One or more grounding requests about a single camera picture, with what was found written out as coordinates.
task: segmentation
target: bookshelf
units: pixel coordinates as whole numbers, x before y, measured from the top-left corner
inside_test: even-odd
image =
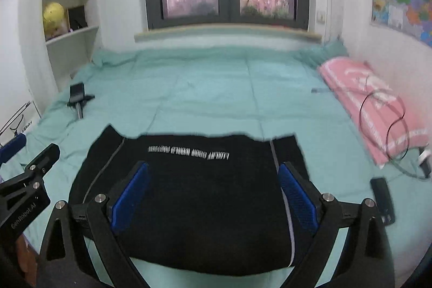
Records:
[[[65,10],[84,7],[87,26],[56,36],[45,42],[53,77],[59,92],[70,85],[76,72],[92,60],[101,47],[98,0],[42,0],[42,10],[50,3],[59,3]]]

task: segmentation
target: blue gripper pad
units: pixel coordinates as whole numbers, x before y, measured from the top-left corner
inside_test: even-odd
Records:
[[[285,164],[279,166],[278,176],[280,187],[301,227],[315,234],[318,230],[318,220],[314,204]]]
[[[23,133],[9,141],[3,148],[0,148],[0,166],[7,163],[16,153],[25,147],[27,138]]]
[[[142,163],[112,206],[111,230],[114,234],[118,235],[130,226],[135,209],[143,199],[150,183],[148,170],[148,164]]]

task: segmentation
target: bed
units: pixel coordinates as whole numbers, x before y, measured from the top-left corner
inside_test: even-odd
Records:
[[[372,177],[387,178],[396,212],[387,234],[400,286],[432,242],[432,184],[402,175],[392,165],[375,166],[333,94],[311,93],[326,88],[318,65],[341,55],[346,50],[339,42],[290,52],[247,46],[98,52],[74,79],[96,96],[85,107],[84,119],[77,120],[66,107],[68,91],[62,92],[27,136],[27,146],[1,169],[9,179],[48,144],[60,146],[60,160],[44,178],[51,205],[25,231],[29,242],[39,251],[54,204],[68,199],[89,147],[108,124],[130,138],[144,133],[243,133],[255,139],[295,134],[310,179],[323,193],[361,202],[373,197]],[[420,175],[417,157],[418,151],[411,150],[401,166]],[[346,230],[340,230],[318,285],[331,279],[345,236]],[[94,244],[88,245],[100,278],[110,283]],[[152,288],[274,288],[291,271],[226,277],[133,262]]]

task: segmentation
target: phone holder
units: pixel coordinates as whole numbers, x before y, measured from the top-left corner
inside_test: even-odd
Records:
[[[87,102],[94,99],[94,95],[86,95],[84,91],[84,84],[82,82],[70,86],[70,98],[68,102],[68,107],[73,107],[78,113],[78,119],[82,119],[83,108],[86,106]]]

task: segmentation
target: smartphone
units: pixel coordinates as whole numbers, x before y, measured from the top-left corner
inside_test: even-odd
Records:
[[[392,196],[386,179],[384,177],[372,178],[371,188],[384,226],[391,225],[396,221],[396,218],[394,216]]]

